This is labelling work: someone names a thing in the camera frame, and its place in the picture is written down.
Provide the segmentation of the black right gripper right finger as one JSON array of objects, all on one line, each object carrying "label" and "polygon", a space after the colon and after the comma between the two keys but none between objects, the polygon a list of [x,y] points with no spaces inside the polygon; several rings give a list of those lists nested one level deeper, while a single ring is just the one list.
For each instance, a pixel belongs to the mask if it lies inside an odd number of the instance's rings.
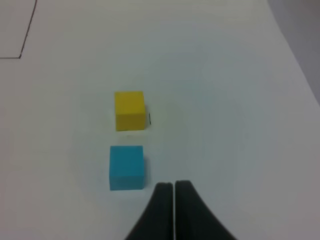
[{"label": "black right gripper right finger", "polygon": [[234,240],[206,206],[189,180],[175,182],[175,238],[177,240]]}]

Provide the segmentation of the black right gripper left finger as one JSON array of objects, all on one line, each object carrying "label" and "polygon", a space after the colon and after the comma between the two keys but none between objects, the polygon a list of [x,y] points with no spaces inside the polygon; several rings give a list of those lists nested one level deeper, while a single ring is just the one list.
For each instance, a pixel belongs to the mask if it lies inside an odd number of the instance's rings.
[{"label": "black right gripper left finger", "polygon": [[147,207],[134,225],[127,240],[173,239],[173,184],[155,185]]}]

